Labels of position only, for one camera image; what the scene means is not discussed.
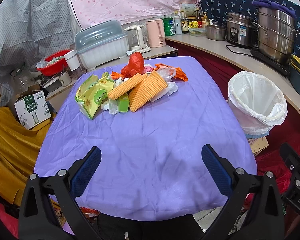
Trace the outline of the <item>yellow green snack bag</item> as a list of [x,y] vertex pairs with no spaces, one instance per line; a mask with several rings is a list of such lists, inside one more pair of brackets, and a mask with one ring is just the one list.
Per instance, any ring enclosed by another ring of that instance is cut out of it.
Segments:
[[106,100],[107,94],[114,88],[114,81],[108,72],[89,76],[78,88],[75,101],[80,111],[89,119],[93,119],[102,102]]

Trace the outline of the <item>green cardboard box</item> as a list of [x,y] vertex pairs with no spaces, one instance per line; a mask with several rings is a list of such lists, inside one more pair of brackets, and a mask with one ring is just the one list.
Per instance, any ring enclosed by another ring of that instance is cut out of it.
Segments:
[[118,110],[119,112],[128,112],[129,111],[129,97],[128,94],[125,93],[118,98]]

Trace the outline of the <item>orange wafer pack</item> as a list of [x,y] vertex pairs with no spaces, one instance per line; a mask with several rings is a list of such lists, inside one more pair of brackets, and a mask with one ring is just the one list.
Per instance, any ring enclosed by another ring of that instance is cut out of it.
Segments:
[[141,83],[145,78],[147,77],[147,74],[136,74],[127,81],[123,82],[122,84],[118,85],[114,89],[108,92],[107,97],[110,100],[116,100],[129,90],[136,87],[139,83]]
[[129,93],[130,111],[136,112],[166,86],[166,82],[156,71],[151,72]]

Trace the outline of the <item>orange snack wrapper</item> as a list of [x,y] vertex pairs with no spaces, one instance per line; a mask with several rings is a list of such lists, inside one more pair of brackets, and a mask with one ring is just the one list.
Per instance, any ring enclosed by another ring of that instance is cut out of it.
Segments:
[[184,82],[189,80],[179,67],[175,68],[163,63],[157,63],[155,66],[156,67],[153,70],[155,70],[166,82],[170,82],[171,79],[179,79]]

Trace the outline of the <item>clear white plastic bag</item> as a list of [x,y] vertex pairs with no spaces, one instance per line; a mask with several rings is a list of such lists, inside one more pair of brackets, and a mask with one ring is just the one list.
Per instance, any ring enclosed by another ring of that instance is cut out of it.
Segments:
[[150,102],[155,102],[156,100],[162,98],[163,96],[170,96],[178,91],[178,86],[172,81],[172,78],[176,76],[176,69],[173,67],[162,67],[156,70],[156,72],[163,78],[167,86],[161,90],[157,95],[155,95]]

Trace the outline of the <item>orange wafer pack front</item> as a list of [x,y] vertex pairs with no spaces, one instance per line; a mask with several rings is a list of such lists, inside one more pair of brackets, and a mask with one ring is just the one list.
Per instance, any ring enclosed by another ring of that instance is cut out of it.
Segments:
[[166,82],[156,71],[151,72],[129,93],[130,111],[136,112],[166,86]]

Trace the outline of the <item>red plastic bag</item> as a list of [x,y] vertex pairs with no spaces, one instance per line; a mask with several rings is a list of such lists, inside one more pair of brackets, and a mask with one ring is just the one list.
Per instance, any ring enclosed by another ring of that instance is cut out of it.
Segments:
[[145,61],[140,52],[133,53],[129,57],[128,64],[121,69],[121,76],[123,78],[130,78],[136,74],[143,74],[145,72]]

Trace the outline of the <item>orange plastic bag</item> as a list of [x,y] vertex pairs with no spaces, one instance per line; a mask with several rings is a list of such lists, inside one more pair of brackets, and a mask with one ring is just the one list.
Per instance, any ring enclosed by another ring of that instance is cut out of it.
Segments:
[[117,72],[111,72],[111,78],[113,80],[117,80],[119,78],[123,77],[123,75],[121,73],[117,73]]

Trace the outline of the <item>pink paper cup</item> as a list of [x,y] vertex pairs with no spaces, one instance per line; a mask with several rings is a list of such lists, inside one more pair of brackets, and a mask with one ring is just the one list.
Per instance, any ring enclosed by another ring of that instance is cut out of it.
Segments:
[[150,72],[153,71],[153,69],[154,69],[154,67],[152,65],[145,63],[144,64],[143,74],[150,73]]

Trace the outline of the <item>white-lined trash bin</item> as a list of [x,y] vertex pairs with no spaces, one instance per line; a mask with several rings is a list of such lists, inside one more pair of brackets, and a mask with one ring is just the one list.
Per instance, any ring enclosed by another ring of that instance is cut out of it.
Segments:
[[247,139],[269,135],[283,124],[287,102],[279,87],[263,75],[241,71],[228,82],[228,105]]

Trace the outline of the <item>red cabinet curtain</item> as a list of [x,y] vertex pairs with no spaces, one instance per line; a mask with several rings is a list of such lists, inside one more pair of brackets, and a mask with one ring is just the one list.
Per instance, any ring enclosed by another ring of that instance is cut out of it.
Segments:
[[[180,56],[194,57],[213,78],[224,98],[228,99],[228,82],[231,77],[241,71],[241,68],[184,44],[173,41],[168,41],[167,44],[178,49]],[[292,175],[280,156],[280,146],[286,142],[300,155],[300,114],[290,104],[287,106],[288,114],[284,123],[272,128],[269,135],[263,137],[262,140],[257,140],[257,143],[264,148],[255,157],[258,174],[262,175],[267,171],[273,172],[280,193],[287,191]]]

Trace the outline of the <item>purple tablecloth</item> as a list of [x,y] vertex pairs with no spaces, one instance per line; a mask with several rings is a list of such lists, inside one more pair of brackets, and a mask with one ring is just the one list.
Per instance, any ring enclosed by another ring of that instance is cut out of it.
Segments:
[[193,57],[160,59],[180,67],[188,80],[177,92],[149,102],[136,112],[93,119],[79,110],[74,84],[39,151],[34,171],[53,176],[83,158],[93,146],[102,159],[79,206],[141,221],[166,220],[222,206],[222,195],[202,161],[206,144],[234,167],[256,174],[257,165],[244,132],[219,87]]

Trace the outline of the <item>large steel steamer pot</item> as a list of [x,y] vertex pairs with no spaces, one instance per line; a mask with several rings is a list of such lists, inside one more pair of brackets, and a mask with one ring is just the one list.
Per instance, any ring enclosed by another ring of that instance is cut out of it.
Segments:
[[295,20],[286,12],[266,7],[258,8],[258,21],[253,25],[258,29],[258,48],[271,60],[288,64],[294,49],[296,36]]

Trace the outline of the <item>steel rice cooker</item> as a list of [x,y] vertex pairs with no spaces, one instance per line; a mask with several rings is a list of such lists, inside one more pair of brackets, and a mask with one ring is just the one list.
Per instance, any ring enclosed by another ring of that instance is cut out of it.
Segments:
[[226,19],[226,40],[244,48],[253,48],[257,40],[257,28],[254,20],[248,16],[229,12]]

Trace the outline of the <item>dark soy sauce bottle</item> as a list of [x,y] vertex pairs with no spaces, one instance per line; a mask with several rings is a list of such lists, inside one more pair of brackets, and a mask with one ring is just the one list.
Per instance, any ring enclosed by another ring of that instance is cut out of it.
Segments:
[[183,10],[180,11],[180,18],[181,18],[181,32],[183,34],[186,34],[189,32],[189,28],[188,28],[188,21]]

